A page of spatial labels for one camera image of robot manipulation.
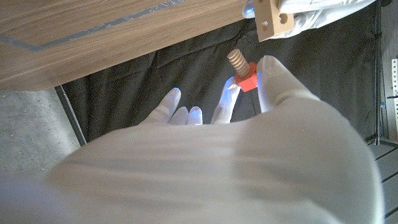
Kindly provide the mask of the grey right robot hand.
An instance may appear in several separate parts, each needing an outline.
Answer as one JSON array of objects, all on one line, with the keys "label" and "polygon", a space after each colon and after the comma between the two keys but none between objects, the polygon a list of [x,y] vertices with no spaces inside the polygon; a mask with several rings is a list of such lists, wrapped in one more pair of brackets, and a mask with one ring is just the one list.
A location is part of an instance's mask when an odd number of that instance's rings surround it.
[{"label": "grey right robot hand", "polygon": [[382,223],[374,154],[275,57],[261,111],[232,122],[232,80],[210,124],[170,90],[140,124],[82,146],[44,180],[1,181],[2,223]]}]

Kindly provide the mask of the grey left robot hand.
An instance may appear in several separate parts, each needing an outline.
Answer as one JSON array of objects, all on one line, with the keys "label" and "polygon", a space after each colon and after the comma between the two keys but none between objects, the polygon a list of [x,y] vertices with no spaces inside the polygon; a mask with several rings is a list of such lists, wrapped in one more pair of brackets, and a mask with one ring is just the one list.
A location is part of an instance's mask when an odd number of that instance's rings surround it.
[{"label": "grey left robot hand", "polygon": [[282,13],[294,15],[293,30],[273,36],[272,39],[284,39],[299,33],[321,28],[327,24],[353,14],[375,0],[281,0],[278,8]]}]

